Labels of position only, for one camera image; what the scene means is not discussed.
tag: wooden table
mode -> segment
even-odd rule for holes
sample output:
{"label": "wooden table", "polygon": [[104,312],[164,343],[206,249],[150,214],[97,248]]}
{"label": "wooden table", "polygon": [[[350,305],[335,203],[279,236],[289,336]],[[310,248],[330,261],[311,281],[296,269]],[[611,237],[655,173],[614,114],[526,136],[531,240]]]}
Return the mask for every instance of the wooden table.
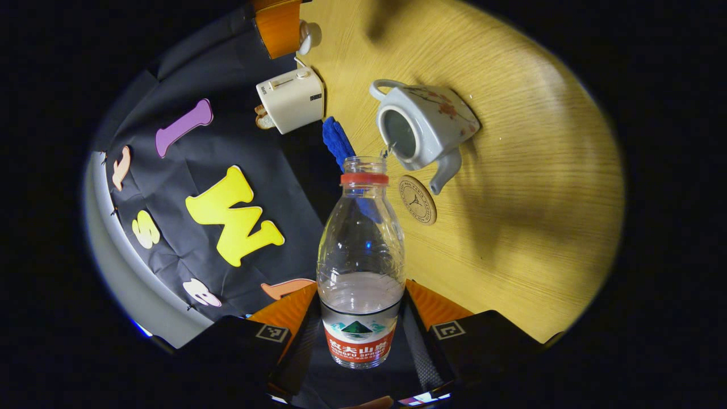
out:
{"label": "wooden table", "polygon": [[[389,197],[404,230],[408,278],[480,312],[496,309],[538,341],[566,330],[611,268],[624,179],[608,121],[548,51],[454,0],[314,0],[300,16],[322,41],[299,58],[326,83],[334,116],[359,155],[384,143],[369,95],[375,79],[452,88],[483,129],[462,169],[434,196],[424,226]],[[428,186],[436,164],[405,171]]]}

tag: blue cloth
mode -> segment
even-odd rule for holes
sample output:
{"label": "blue cloth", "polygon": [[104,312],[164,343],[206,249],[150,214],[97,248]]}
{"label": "blue cloth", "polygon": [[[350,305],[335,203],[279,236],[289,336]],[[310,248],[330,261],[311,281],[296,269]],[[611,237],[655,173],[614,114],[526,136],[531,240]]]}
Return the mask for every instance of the blue cloth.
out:
{"label": "blue cloth", "polygon": [[[341,124],[336,122],[333,116],[329,116],[323,123],[323,143],[326,144],[328,150],[336,157],[336,163],[343,170],[343,162],[350,156],[355,156],[351,142],[348,141],[346,132],[343,132]],[[376,209],[373,201],[370,199],[356,199],[356,204],[367,218],[374,223],[381,223],[381,215]]]}
{"label": "blue cloth", "polygon": [[343,161],[349,156],[355,156],[356,153],[348,141],[346,132],[343,132],[341,124],[336,122],[333,116],[329,116],[323,123],[323,143],[326,144],[328,150],[336,157],[336,163],[343,172]]}

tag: teapot handle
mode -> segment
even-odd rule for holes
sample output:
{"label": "teapot handle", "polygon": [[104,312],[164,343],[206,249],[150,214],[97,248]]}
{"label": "teapot handle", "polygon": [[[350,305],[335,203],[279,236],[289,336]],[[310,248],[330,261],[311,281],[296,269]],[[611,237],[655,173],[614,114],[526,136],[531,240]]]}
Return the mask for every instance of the teapot handle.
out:
{"label": "teapot handle", "polygon": [[371,86],[369,87],[369,92],[371,93],[371,96],[378,99],[379,101],[383,101],[386,97],[386,94],[381,92],[379,90],[379,87],[405,87],[406,84],[399,81],[394,81],[392,79],[377,79],[376,81],[371,83]]}

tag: yellow letter w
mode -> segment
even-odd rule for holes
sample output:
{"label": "yellow letter w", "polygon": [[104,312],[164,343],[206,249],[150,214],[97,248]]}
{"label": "yellow letter w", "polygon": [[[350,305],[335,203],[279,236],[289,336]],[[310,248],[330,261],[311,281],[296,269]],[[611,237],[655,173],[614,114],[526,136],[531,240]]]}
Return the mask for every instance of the yellow letter w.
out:
{"label": "yellow letter w", "polygon": [[188,197],[187,210],[199,224],[222,224],[217,251],[229,264],[241,265],[240,260],[267,245],[282,245],[283,235],[271,221],[263,221],[260,230],[250,231],[262,214],[260,207],[230,209],[238,202],[250,203],[253,193],[242,171],[237,166],[228,168],[227,175],[213,187],[197,197]]}

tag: teapot spout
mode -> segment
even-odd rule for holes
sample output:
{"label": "teapot spout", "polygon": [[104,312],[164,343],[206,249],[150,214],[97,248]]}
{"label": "teapot spout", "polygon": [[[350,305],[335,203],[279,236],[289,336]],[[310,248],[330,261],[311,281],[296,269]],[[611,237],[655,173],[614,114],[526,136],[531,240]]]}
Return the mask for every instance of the teapot spout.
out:
{"label": "teapot spout", "polygon": [[454,148],[448,154],[437,159],[437,173],[429,182],[429,189],[432,193],[439,194],[444,184],[452,179],[461,167],[462,155],[459,153],[459,148]]}

